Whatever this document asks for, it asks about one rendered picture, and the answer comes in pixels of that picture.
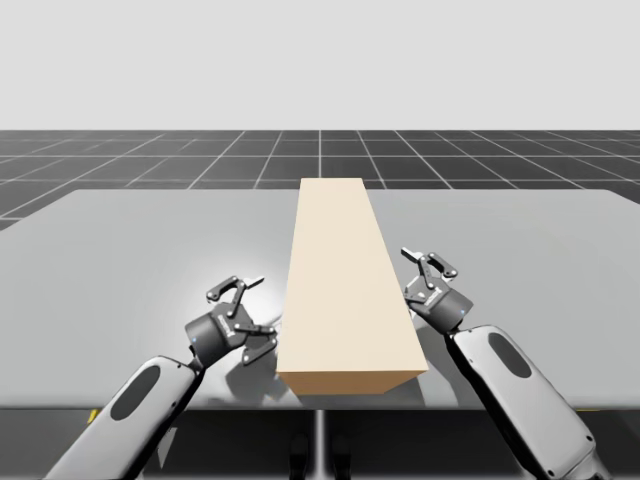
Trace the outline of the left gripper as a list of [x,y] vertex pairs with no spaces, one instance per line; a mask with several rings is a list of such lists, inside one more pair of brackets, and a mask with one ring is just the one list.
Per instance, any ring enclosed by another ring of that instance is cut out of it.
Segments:
[[231,276],[207,291],[209,303],[219,302],[230,290],[235,294],[230,305],[217,305],[185,326],[190,349],[199,361],[218,361],[245,345],[242,364],[248,366],[276,348],[276,329],[253,324],[246,309],[240,306],[244,293],[264,280],[264,276],[254,279]]

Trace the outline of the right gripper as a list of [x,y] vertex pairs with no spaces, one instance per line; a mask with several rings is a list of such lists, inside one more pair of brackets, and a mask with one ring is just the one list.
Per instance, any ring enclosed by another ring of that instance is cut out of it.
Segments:
[[449,286],[457,269],[435,252],[424,256],[403,247],[401,254],[417,268],[404,288],[408,308],[439,334],[457,330],[473,307],[471,300]]

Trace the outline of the tall board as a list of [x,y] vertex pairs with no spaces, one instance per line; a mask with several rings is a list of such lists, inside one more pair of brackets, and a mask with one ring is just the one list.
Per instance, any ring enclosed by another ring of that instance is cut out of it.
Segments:
[[376,395],[427,369],[362,179],[303,179],[279,377],[298,396]]

